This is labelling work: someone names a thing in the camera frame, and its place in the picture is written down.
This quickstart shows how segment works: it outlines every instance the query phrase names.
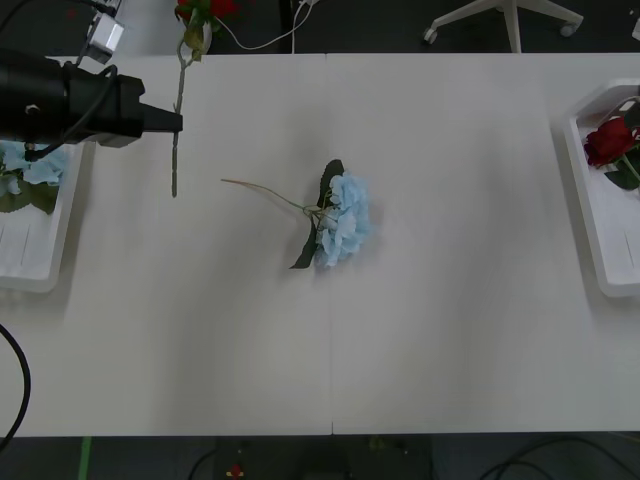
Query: green tape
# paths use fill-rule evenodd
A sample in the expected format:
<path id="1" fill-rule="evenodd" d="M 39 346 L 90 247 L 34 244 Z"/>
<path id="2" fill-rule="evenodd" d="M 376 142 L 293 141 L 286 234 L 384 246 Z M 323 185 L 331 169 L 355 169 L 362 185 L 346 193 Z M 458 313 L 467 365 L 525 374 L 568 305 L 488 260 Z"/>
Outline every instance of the green tape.
<path id="1" fill-rule="evenodd" d="M 78 467 L 78 480 L 89 478 L 89 457 L 91 456 L 91 437 L 82 439 L 80 447 L 80 466 Z"/>

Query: chair caster wheel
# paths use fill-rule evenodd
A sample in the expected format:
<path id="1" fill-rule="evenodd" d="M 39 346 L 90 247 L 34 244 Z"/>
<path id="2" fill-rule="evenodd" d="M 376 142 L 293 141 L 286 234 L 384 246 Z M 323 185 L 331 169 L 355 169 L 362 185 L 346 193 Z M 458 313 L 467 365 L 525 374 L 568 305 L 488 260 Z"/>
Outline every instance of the chair caster wheel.
<path id="1" fill-rule="evenodd" d="M 560 35 L 562 35 L 564 38 L 569 38 L 571 35 L 576 33 L 576 30 L 578 30 L 578 27 L 580 27 L 579 24 L 565 23 L 560 29 Z"/>
<path id="2" fill-rule="evenodd" d="M 428 28 L 427 30 L 425 30 L 424 41 L 429 45 L 432 45 L 433 42 L 436 41 L 436 38 L 438 38 L 438 32 L 436 32 L 433 28 Z"/>

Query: white chair base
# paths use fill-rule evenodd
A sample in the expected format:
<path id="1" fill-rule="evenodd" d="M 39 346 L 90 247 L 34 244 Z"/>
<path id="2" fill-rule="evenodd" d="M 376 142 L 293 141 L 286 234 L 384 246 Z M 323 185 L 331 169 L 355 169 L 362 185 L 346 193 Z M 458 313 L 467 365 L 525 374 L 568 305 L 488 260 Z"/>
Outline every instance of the white chair base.
<path id="1" fill-rule="evenodd" d="M 431 24 L 431 27 L 424 32 L 424 39 L 429 43 L 433 43 L 438 36 L 438 27 L 455 22 L 456 20 L 462 20 L 463 18 L 470 17 L 471 15 L 491 8 L 501 8 L 504 11 L 504 19 L 507 22 L 511 51 L 513 53 L 521 53 L 518 7 L 564 20 L 566 24 L 560 30 L 560 34 L 563 37 L 573 35 L 583 20 L 582 15 L 578 15 L 549 0 L 475 0 L 475 2 L 471 2 L 469 5 L 465 5 L 458 10 L 437 18 Z"/>

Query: white wire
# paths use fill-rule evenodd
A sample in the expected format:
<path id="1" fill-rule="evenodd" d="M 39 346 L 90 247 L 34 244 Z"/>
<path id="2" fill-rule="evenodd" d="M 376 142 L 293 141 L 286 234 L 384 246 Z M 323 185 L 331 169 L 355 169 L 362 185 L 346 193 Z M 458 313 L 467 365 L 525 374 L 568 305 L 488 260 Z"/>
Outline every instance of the white wire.
<path id="1" fill-rule="evenodd" d="M 285 34 L 283 34 L 283 35 L 280 35 L 279 37 L 276 37 L 276 38 L 274 38 L 273 40 L 271 40 L 270 42 L 267 42 L 267 43 L 265 43 L 264 45 L 260 45 L 259 47 L 245 47 L 244 45 L 242 45 L 242 44 L 240 43 L 240 41 L 239 41 L 239 40 L 238 40 L 238 38 L 235 36 L 235 34 L 231 31 L 231 29 L 230 29 L 229 27 L 227 27 L 227 25 L 226 25 L 222 20 L 220 20 L 218 17 L 215 17 L 215 19 L 216 19 L 216 20 L 218 20 L 218 22 L 220 22 L 220 25 L 222 25 L 222 26 L 224 27 L 224 29 L 225 29 L 227 32 L 229 32 L 229 35 L 231 35 L 231 37 L 234 39 L 234 41 L 238 44 L 238 46 L 239 46 L 240 48 L 242 48 L 242 49 L 244 49 L 244 50 L 260 50 L 261 48 L 268 47 L 268 46 L 269 46 L 269 45 L 271 45 L 272 43 L 275 43 L 275 42 L 277 42 L 278 40 L 281 40 L 281 39 L 285 38 L 286 36 L 293 34 L 293 32 L 295 32 L 295 31 L 296 31 L 297 29 L 299 29 L 302 25 L 304 25 L 304 22 L 306 22 L 306 21 L 307 21 L 307 18 L 309 18 L 309 14 L 311 13 L 311 10 L 313 10 L 313 3 L 311 3 L 311 4 L 309 5 L 309 10 L 307 11 L 307 14 L 305 15 L 305 17 L 304 17 L 304 19 L 302 20 L 302 22 L 300 22 L 300 25 L 295 25 L 295 17 L 297 17 L 297 16 L 298 16 L 298 13 L 299 13 L 299 12 L 300 12 L 300 10 L 302 9 L 302 6 L 303 6 L 303 5 L 305 5 L 306 3 L 307 3 L 307 2 L 306 2 L 306 0 L 300 3 L 300 6 L 298 7 L 298 10 L 296 11 L 296 14 L 295 14 L 295 16 L 294 16 L 294 26 L 293 26 L 293 28 L 292 28 L 289 32 L 287 32 L 287 33 L 285 33 Z"/>
<path id="2" fill-rule="evenodd" d="M 302 5 L 304 5 L 305 2 L 300 2 L 300 6 L 298 7 L 298 9 L 296 10 L 296 14 L 293 16 L 293 26 L 296 26 L 296 22 L 298 21 L 298 14 L 300 13 L 300 11 L 302 10 Z M 295 29 L 291 31 L 291 54 L 296 53 L 296 31 Z"/>

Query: blue hydrangea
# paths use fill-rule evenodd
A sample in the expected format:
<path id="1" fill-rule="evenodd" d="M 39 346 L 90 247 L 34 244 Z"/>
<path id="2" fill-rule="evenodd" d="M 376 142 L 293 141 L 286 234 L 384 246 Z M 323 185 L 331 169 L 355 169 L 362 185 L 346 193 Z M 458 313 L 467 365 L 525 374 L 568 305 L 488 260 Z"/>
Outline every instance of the blue hydrangea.
<path id="1" fill-rule="evenodd" d="M 0 177 L 0 197 L 7 192 L 13 195 L 20 193 L 20 187 L 18 187 L 18 178 L 15 175 L 3 175 Z"/>
<path id="2" fill-rule="evenodd" d="M 333 207 L 325 211 L 317 238 L 317 259 L 325 267 L 356 253 L 371 233 L 366 182 L 345 172 L 333 177 L 330 187 Z"/>
<path id="3" fill-rule="evenodd" d="M 38 150 L 44 147 L 44 145 L 36 146 Z M 24 159 L 25 149 L 22 143 L 1 142 L 0 149 L 4 153 L 3 163 L 7 172 L 21 172 L 24 181 L 32 185 L 38 185 L 40 183 L 47 183 L 51 186 L 60 185 L 62 174 L 67 167 L 67 155 L 62 149 L 54 150 L 36 162 L 27 162 Z M 14 176 L 3 178 L 15 179 Z M 20 193 L 17 179 L 11 180 L 11 182 L 11 188 L 6 184 L 4 192 L 2 191 L 3 187 L 0 186 L 0 196 L 4 195 L 7 191 L 14 194 Z"/>

